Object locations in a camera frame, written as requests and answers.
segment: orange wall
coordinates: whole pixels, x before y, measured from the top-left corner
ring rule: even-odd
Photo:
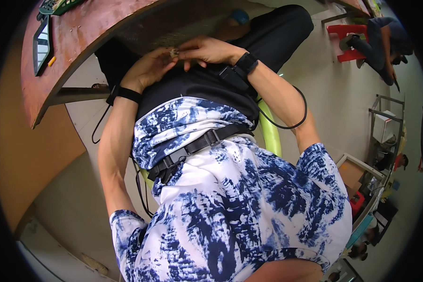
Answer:
[[[34,130],[26,123],[21,50],[18,38],[0,77],[0,201],[12,232],[40,191],[86,150],[65,105],[50,107]]]

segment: tie-dye shirt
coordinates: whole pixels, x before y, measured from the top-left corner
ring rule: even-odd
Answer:
[[[133,157],[149,169],[232,123],[252,126],[226,105],[171,100],[136,122]],[[326,272],[351,234],[345,185],[321,143],[294,166],[237,134],[187,157],[168,183],[155,181],[152,195],[160,207],[148,225],[128,210],[110,217],[128,282],[243,281],[264,262],[289,258]]]

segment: person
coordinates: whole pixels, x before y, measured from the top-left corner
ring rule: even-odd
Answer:
[[[373,241],[376,239],[376,236],[379,235],[379,226],[378,220],[376,217],[373,217],[368,224],[367,229],[365,229],[364,233],[357,239],[357,244],[365,243],[367,245],[372,244]]]
[[[365,254],[361,255],[360,260],[364,261],[364,260],[367,259],[367,257],[368,257],[368,253],[365,253]]]
[[[367,252],[367,244],[365,242],[359,243],[356,242],[352,247],[351,251],[348,253],[348,256],[352,259],[360,258]]]
[[[230,43],[195,37],[172,59],[172,47],[139,58],[116,41],[96,52],[110,88],[136,92],[115,97],[98,149],[125,281],[318,281],[349,240],[351,207],[338,169],[301,95],[276,74],[313,30],[310,15],[288,5],[232,29]],[[244,93],[219,73],[246,53],[258,64],[245,82],[254,90]],[[174,68],[178,60],[183,70]],[[257,94],[286,125],[307,111],[292,129],[296,166],[260,148],[250,134]],[[241,130],[219,140],[215,134],[226,128]],[[167,156],[198,140],[201,150],[168,163]],[[129,155],[149,172],[165,162],[174,168],[155,178],[159,207],[149,224],[125,187]]]
[[[396,80],[393,65],[401,61],[407,63],[404,55],[412,55],[412,41],[399,21],[394,18],[373,18],[367,24],[368,42],[357,34],[350,34],[340,41],[343,51],[353,47],[362,53],[366,59],[357,60],[357,67],[366,62],[384,82],[392,86]]]
[[[333,273],[329,274],[329,279],[327,279],[327,281],[337,282],[338,280],[340,280],[340,273],[341,272],[333,272]]]
[[[390,165],[392,164],[392,161],[395,160],[393,165],[393,171],[395,172],[398,167],[404,167],[404,170],[406,170],[406,166],[409,164],[409,159],[407,155],[400,153],[396,157],[392,152],[387,152],[381,160],[379,160],[374,167],[378,171],[383,171],[385,169],[389,169]]]

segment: red plastic stool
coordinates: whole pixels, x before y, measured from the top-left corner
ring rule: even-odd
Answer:
[[[359,199],[356,201],[354,199],[350,200],[351,210],[352,210],[352,216],[354,217],[355,214],[360,210],[362,207],[362,204],[365,201],[365,197],[359,193],[359,191],[356,192],[356,195],[359,197]]]
[[[350,32],[363,33],[363,34],[365,34],[365,37],[366,37],[367,42],[368,42],[367,26],[364,25],[364,24],[328,25],[326,27],[326,29],[327,29],[327,32],[329,34],[336,33],[340,40],[345,38],[348,35],[348,33],[350,33]],[[343,55],[337,56],[337,59],[340,63],[346,62],[346,61],[351,61],[351,60],[354,60],[354,59],[365,59],[365,58],[366,57],[364,55],[362,55],[362,53],[360,53],[356,49],[346,50],[343,53]]]

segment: black harness strap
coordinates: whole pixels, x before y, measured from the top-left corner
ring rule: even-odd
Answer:
[[[175,173],[177,166],[181,162],[185,161],[187,156],[194,154],[205,147],[216,146],[221,143],[221,140],[238,133],[247,133],[254,136],[249,128],[244,125],[231,124],[220,129],[211,129],[185,147],[182,147],[172,154],[164,157],[163,160],[159,161],[158,164],[149,170],[148,178],[154,181],[155,178],[159,177],[161,178],[161,182],[165,184]]]

